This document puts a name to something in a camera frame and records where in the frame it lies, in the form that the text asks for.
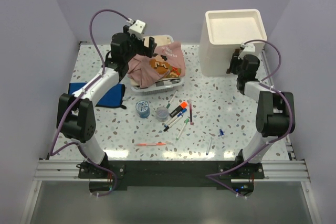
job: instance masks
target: small blue object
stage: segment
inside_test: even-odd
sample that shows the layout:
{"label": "small blue object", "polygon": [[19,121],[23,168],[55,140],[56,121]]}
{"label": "small blue object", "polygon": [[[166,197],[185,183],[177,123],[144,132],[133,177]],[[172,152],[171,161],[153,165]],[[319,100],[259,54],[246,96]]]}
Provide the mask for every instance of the small blue object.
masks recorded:
{"label": "small blue object", "polygon": [[141,118],[147,118],[150,115],[149,104],[146,101],[137,102],[135,109]]}

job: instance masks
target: table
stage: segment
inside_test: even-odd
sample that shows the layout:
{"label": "table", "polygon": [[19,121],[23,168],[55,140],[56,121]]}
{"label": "table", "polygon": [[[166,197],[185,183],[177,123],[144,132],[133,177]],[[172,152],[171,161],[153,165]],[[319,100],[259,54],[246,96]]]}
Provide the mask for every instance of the table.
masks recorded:
{"label": "table", "polygon": [[[99,45],[102,54],[110,50],[110,45]],[[175,138],[183,126],[183,120],[168,132],[163,132],[163,123],[155,118],[155,109],[166,106],[175,91],[150,95],[138,95],[130,89],[130,80],[125,77],[126,92],[122,108],[95,108],[97,121],[96,138],[108,154],[109,160],[234,160],[239,150],[244,148],[256,132],[255,115],[257,103],[240,94],[236,89],[236,76],[205,77],[201,73],[198,59],[198,45],[182,45],[186,63],[185,83],[179,87],[177,98],[170,109],[182,101],[193,101],[193,126],[187,125],[180,140]],[[93,45],[81,44],[71,82],[88,82],[99,71],[99,56]],[[266,76],[263,60],[257,78]],[[135,104],[146,100],[150,104],[151,115],[141,119],[135,111]],[[219,129],[225,137],[219,137]],[[206,155],[210,138],[211,150]],[[70,140],[60,134],[56,148]],[[138,143],[166,143],[166,146],[138,147]],[[263,160],[289,160],[285,140],[275,143]],[[70,146],[50,159],[81,160],[75,146]]]}

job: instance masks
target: speckled table surface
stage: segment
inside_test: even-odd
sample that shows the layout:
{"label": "speckled table surface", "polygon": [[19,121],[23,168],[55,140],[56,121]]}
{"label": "speckled table surface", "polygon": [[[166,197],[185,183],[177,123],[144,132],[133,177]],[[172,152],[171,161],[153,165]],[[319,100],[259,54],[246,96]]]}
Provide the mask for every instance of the speckled table surface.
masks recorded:
{"label": "speckled table surface", "polygon": [[[99,48],[105,54],[110,45],[100,45]],[[122,81],[126,85],[123,105],[127,109],[95,108],[96,138],[110,160],[233,160],[255,134],[257,103],[237,91],[236,77],[205,77],[198,60],[198,45],[182,45],[182,51],[186,63],[185,83],[179,87],[171,108],[192,99],[195,124],[188,124],[180,140],[176,141],[183,121],[179,121],[169,132],[163,132],[162,123],[154,116],[155,109],[166,106],[175,91],[138,95],[130,89],[130,80],[125,77]],[[94,46],[82,44],[71,82],[88,82],[99,71],[100,65]],[[257,77],[261,79],[265,76],[261,62]],[[140,100],[150,104],[151,115],[147,119],[139,118],[135,111],[135,103]],[[219,137],[219,129],[225,132],[224,138]],[[214,140],[206,155],[211,137]],[[69,141],[60,135],[56,148]],[[172,144],[136,146],[138,143],[160,141]],[[76,147],[70,146],[50,159],[81,160],[82,156]],[[284,140],[275,143],[264,160],[289,160]]]}

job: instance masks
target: orange marker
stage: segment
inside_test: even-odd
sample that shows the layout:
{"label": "orange marker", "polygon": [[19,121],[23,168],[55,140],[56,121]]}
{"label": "orange marker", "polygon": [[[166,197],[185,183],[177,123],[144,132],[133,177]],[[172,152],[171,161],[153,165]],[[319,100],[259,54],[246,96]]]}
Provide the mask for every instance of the orange marker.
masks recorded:
{"label": "orange marker", "polygon": [[162,146],[166,145],[165,143],[153,143],[153,144],[136,144],[136,146]]}

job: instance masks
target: purple pen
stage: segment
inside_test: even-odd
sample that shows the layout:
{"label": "purple pen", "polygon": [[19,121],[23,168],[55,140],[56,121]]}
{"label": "purple pen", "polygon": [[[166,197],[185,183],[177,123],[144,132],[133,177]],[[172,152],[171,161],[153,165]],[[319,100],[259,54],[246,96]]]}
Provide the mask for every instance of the purple pen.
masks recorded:
{"label": "purple pen", "polygon": [[191,99],[188,100],[188,103],[189,103],[189,111],[190,111],[190,125],[194,125],[194,123],[193,123],[193,115],[192,115]]}

